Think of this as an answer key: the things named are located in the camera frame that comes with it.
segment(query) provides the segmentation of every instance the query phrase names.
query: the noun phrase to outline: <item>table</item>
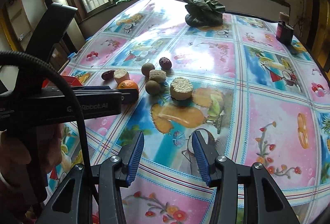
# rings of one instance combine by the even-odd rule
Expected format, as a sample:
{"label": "table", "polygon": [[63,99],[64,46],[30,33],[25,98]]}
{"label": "table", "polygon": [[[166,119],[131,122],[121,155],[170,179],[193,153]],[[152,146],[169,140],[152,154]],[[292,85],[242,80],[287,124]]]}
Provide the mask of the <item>table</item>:
{"label": "table", "polygon": [[[63,75],[83,85],[109,85],[104,71],[126,68],[139,100],[120,115],[86,120],[92,164],[130,143],[136,130],[145,146],[135,181],[122,189],[128,224],[208,223],[215,189],[199,176],[191,134],[236,163],[263,163],[301,223],[330,202],[330,90],[303,45],[285,47],[276,23],[226,13],[219,27],[189,27],[184,3],[141,0],[102,27],[67,65]],[[162,94],[145,91],[141,66],[172,61]],[[191,80],[193,98],[172,100],[175,77]],[[82,161],[75,122],[63,129],[63,162],[48,175],[48,193]],[[243,218],[239,186],[238,223]],[[97,207],[93,214],[98,215]]]}

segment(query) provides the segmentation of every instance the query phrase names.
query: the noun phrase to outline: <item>printed flower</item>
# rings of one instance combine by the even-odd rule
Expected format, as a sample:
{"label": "printed flower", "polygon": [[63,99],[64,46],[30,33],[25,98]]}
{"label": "printed flower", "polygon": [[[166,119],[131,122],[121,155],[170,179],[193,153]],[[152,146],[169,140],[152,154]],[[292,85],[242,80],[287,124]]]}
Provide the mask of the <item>printed flower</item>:
{"label": "printed flower", "polygon": [[270,174],[274,174],[274,172],[275,172],[275,167],[274,167],[274,166],[270,166],[270,167],[267,168],[267,170],[268,170],[268,172],[269,172]]}
{"label": "printed flower", "polygon": [[154,199],[155,198],[155,193],[151,192],[150,195],[148,196],[149,199]]}
{"label": "printed flower", "polygon": [[296,174],[301,174],[300,167],[297,166],[297,167],[294,169],[294,172],[295,172]]}
{"label": "printed flower", "polygon": [[262,158],[261,156],[259,156],[256,160],[258,163],[264,164],[265,163],[265,159]]}
{"label": "printed flower", "polygon": [[133,195],[135,198],[139,198],[141,196],[141,191],[137,191],[136,193],[134,193]]}
{"label": "printed flower", "polygon": [[154,216],[154,215],[155,215],[155,213],[152,212],[152,211],[147,211],[146,212],[146,216],[148,216],[148,217],[151,217],[151,216]]}
{"label": "printed flower", "polygon": [[186,213],[181,210],[177,210],[173,213],[173,217],[177,221],[183,221],[186,218]]}
{"label": "printed flower", "polygon": [[176,206],[174,205],[169,205],[167,208],[166,208],[166,212],[170,215],[170,216],[173,216],[173,213],[175,211],[178,211],[179,208],[177,208]]}

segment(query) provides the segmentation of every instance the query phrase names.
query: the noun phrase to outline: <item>person's hand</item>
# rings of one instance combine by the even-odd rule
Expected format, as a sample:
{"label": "person's hand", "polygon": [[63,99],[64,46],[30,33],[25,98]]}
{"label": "person's hand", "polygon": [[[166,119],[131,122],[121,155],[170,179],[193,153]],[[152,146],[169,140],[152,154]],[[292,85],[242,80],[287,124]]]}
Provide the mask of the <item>person's hand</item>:
{"label": "person's hand", "polygon": [[[51,172],[52,168],[62,161],[61,127],[62,125],[56,124],[41,128],[43,132],[50,132],[52,135],[52,139],[39,145],[40,166],[45,173]],[[0,172],[5,180],[10,171],[30,161],[29,151],[20,140],[9,137],[6,131],[0,132]],[[7,209],[12,214],[24,221],[25,213],[31,205],[25,204],[21,193],[12,192],[0,181],[0,199],[5,201]]]}

